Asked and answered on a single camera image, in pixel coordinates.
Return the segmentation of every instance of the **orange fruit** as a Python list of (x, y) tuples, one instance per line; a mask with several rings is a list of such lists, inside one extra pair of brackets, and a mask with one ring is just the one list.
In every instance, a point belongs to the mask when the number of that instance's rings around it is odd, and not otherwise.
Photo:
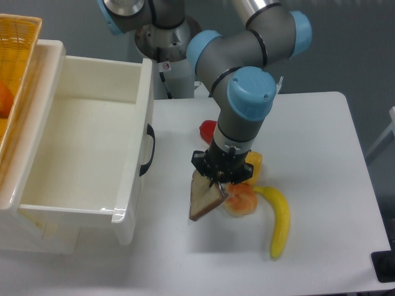
[(255, 212), (258, 206), (258, 198), (248, 184), (229, 184), (227, 191), (230, 197), (223, 203), (225, 210), (234, 217), (249, 215)]
[(14, 95), (8, 86), (0, 80), (0, 117), (8, 117), (13, 103)]

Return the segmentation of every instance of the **yellow banana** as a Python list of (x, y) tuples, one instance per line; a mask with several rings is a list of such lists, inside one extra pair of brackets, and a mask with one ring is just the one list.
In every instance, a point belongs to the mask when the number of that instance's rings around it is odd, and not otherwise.
[(255, 186), (254, 191), (262, 195), (273, 207), (275, 212), (275, 227), (270, 246), (270, 256), (278, 258), (285, 248), (289, 231), (290, 213), (285, 196), (274, 187)]

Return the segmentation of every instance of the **white plastic drawer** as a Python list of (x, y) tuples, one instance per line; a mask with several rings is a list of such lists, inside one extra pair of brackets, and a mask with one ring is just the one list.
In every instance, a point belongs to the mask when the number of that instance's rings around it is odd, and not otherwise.
[(152, 62), (67, 56), (19, 206), (40, 223), (113, 227), (131, 241), (153, 153)]

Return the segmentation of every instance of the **table surface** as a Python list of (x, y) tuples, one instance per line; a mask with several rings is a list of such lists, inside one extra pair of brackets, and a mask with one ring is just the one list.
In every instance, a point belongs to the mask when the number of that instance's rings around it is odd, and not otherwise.
[(220, 207), (188, 220), (199, 125), (216, 120), (212, 99), (155, 101), (156, 154), (145, 179), (133, 241), (82, 229), (72, 255), (0, 251), (1, 295), (312, 295), (391, 289), (370, 254), (389, 244), (345, 97), (276, 97), (253, 150), (261, 185), (291, 210), (283, 255), (271, 260), (274, 214), (231, 218)]

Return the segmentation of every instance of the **black handle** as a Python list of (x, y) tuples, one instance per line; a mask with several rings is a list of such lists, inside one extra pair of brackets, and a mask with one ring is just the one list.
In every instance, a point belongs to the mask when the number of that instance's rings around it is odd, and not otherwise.
[(155, 154), (155, 132), (149, 123), (147, 125), (147, 135), (152, 137), (152, 139), (154, 140), (154, 143), (152, 145), (151, 158), (145, 165), (141, 165), (141, 167), (140, 167), (140, 177), (148, 171), (149, 167), (152, 164), (152, 160), (154, 159), (154, 154)]

